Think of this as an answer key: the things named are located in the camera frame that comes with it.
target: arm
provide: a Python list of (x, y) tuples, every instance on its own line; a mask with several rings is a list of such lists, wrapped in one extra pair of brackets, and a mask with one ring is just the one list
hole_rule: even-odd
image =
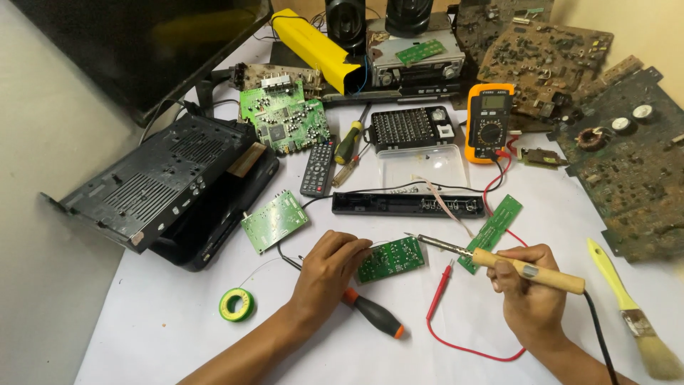
[(179, 385), (254, 385), (330, 317), (372, 242), (328, 230), (304, 259), (292, 298)]
[[(497, 254), (559, 271), (546, 245), (498, 251)], [(532, 355), (564, 385), (611, 385), (604, 364), (572, 343), (563, 332), (564, 291), (520, 278), (508, 262), (487, 270), (492, 286), (503, 293), (503, 316), (508, 327)], [(620, 385), (637, 385), (618, 374)]]

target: multimeter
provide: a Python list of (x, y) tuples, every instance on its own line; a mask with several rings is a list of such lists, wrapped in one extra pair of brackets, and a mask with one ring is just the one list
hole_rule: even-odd
[(512, 84), (478, 84), (471, 88), (465, 149), (469, 162), (493, 163), (496, 150), (503, 150), (514, 92)]

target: white tabletop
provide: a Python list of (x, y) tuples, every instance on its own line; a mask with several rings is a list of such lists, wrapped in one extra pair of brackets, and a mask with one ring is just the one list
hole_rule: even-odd
[[(267, 62), (269, 46), (268, 42), (251, 38), (219, 68), (236, 62)], [(215, 98), (226, 97), (238, 97), (238, 92), (227, 86), (217, 87)], [(196, 100), (194, 91), (187, 99)], [(465, 111), (454, 112), (448, 102), (443, 105), (455, 125), (465, 119)], [(374, 105), (371, 112), (411, 107)], [(362, 105), (356, 105), (326, 110), (332, 133), (346, 133), (362, 109)], [(216, 116), (233, 119), (237, 108), (221, 105)], [(462, 147), (463, 140), (463, 133), (458, 130), (456, 144)], [(518, 146), (560, 152), (542, 134), (525, 135)], [(283, 189), (291, 190), (302, 204), (308, 201), (299, 194), (307, 159), (307, 151), (282, 159), (279, 172), (254, 208), (272, 200)], [(499, 173), (494, 165), (465, 162), (465, 167), (474, 188), (485, 187)], [(380, 178), (376, 155), (371, 150), (339, 190), (375, 187), (380, 187)], [(511, 230), (530, 245), (550, 245), (562, 271), (587, 279), (587, 290), (596, 303), (616, 370), (642, 384), (658, 383), (645, 373), (636, 344), (620, 318), (615, 297), (586, 250), (586, 238), (590, 237), (610, 253), (601, 236), (605, 226), (579, 182), (562, 170), (538, 169), (514, 161), (503, 186), (488, 195), (490, 205), (495, 207), (506, 194), (523, 205)], [(469, 243), (466, 232), (451, 219), (334, 215), (330, 203), (329, 199), (318, 201), (306, 209), (311, 221), (283, 241), (285, 255), (305, 256), (327, 229), (373, 241), (395, 240), (404, 237), (404, 232), (413, 232), (457, 245)], [(464, 220), (474, 232), (484, 221)], [(505, 235), (497, 248), (517, 245), (513, 237)], [(390, 310), (406, 326), (408, 338), (393, 340), (374, 329), (358, 311), (340, 305), (323, 328), (271, 373), (265, 383), (557, 384), (529, 353), (515, 362), (495, 362), (446, 347), (430, 336), (425, 313), (441, 273), (454, 255), (433, 247), (427, 249), (427, 267), (357, 289)], [(273, 314), (290, 297), (299, 274), (282, 261), (266, 264), (242, 286), (254, 295), (256, 311), (242, 323), (229, 323), (217, 311), (221, 296), (240, 285), (259, 265), (277, 258), (278, 253), (272, 248), (262, 256), (257, 255), (238, 227), (218, 257), (209, 269), (189, 273), (150, 251), (140, 256), (126, 251), (75, 383), (174, 384)], [(684, 285), (671, 266), (630, 265), (622, 258), (612, 260), (627, 290), (660, 337), (684, 358)], [(432, 321), (433, 328), (451, 343), (494, 356), (512, 356), (520, 345), (503, 320), (503, 296), (493, 292), (484, 273), (480, 269), (472, 276), (460, 265), (455, 266)], [(603, 361), (583, 297), (568, 295), (563, 326), (570, 339)]]

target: hand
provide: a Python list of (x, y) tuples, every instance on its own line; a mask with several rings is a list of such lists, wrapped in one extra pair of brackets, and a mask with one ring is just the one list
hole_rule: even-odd
[[(559, 271), (546, 245), (515, 247), (497, 254)], [(564, 291), (521, 278), (505, 261), (497, 261), (493, 269), (487, 269), (487, 277), (494, 291), (505, 295), (503, 317), (522, 346), (536, 354), (539, 350), (560, 349), (568, 342), (560, 323), (565, 309)]]
[(371, 255), (367, 239), (328, 230), (304, 259), (289, 306), (312, 333), (330, 317), (349, 280)]

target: speaker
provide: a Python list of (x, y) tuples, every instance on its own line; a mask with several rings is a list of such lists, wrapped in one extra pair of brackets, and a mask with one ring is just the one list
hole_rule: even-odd
[(400, 38), (413, 38), (428, 30), (433, 0), (388, 0), (385, 30)]
[(326, 0), (326, 26), (338, 46), (352, 55), (365, 55), (365, 0)]

